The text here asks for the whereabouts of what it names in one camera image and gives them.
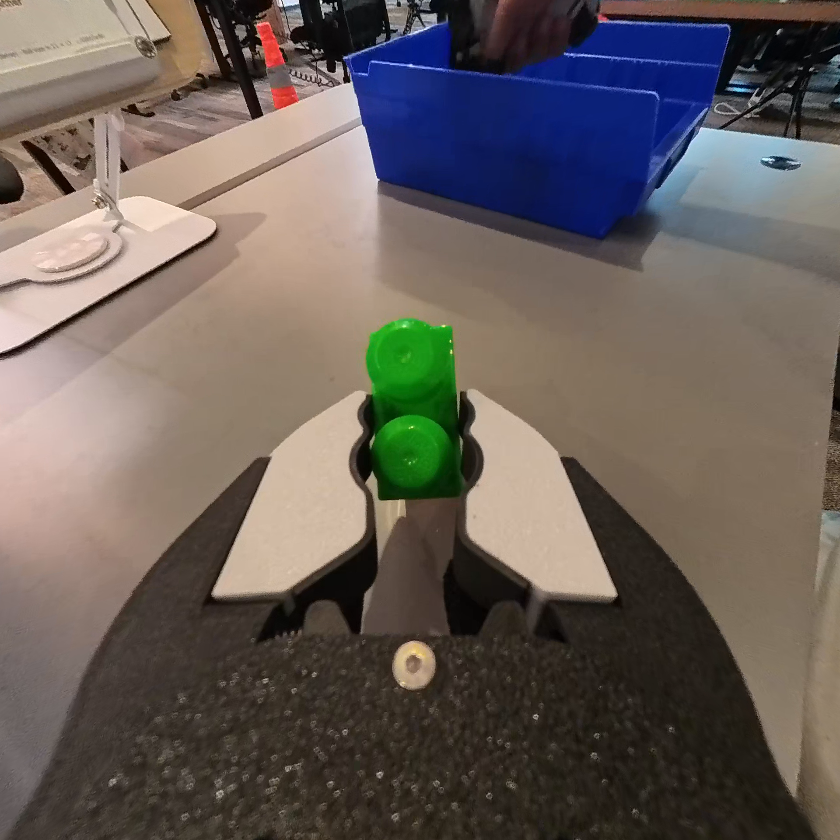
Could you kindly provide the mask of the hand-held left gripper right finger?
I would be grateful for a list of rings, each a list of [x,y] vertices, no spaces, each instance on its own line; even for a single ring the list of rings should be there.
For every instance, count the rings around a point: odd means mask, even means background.
[[[614,604],[616,585],[557,449],[476,389],[461,393],[459,412],[465,488],[453,578],[460,593],[485,611],[519,604],[531,630],[556,604]]]

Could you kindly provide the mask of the blue plastic bin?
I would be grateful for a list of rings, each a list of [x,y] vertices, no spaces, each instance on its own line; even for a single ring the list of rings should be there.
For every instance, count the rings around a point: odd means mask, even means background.
[[[724,24],[603,22],[496,75],[451,68],[440,24],[347,63],[381,181],[604,238],[697,136],[728,40]]]

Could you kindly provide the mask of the black tripod stand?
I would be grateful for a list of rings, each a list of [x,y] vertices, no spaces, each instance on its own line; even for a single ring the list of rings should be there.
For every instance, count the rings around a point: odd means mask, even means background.
[[[772,69],[746,104],[717,101],[710,112],[716,128],[808,140],[827,134],[838,142],[838,37],[809,48],[800,58]]]

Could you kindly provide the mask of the orange striped traffic cone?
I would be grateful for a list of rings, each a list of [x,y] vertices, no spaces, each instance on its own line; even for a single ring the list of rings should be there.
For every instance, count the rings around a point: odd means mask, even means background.
[[[267,21],[259,22],[256,30],[264,52],[266,77],[275,109],[282,110],[298,103],[297,90],[271,25]]]

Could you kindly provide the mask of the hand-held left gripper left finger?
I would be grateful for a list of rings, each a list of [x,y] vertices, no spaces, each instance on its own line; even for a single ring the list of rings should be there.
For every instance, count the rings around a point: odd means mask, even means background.
[[[377,571],[370,397],[355,391],[271,452],[212,589],[216,602],[284,602],[348,571],[351,597]]]

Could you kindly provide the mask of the white instruction sheet stand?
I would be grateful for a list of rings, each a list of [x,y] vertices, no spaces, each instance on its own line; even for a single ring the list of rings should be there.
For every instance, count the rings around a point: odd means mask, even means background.
[[[158,45],[90,49],[2,69],[2,141],[92,119],[93,210],[2,246],[1,352],[8,356],[207,242],[215,222],[148,196],[121,198],[122,109],[189,83],[207,55],[194,2],[148,2],[170,29]]]

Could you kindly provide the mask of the wooden topped desk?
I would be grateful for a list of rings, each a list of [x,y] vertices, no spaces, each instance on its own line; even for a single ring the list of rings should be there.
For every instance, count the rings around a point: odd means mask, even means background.
[[[615,19],[719,20],[781,25],[838,24],[838,1],[602,1]]]

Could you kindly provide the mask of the green two-stud block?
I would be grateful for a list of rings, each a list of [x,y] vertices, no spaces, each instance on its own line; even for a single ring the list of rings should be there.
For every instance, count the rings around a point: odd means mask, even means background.
[[[381,500],[457,498],[463,488],[454,333],[415,318],[374,331],[371,464]]]

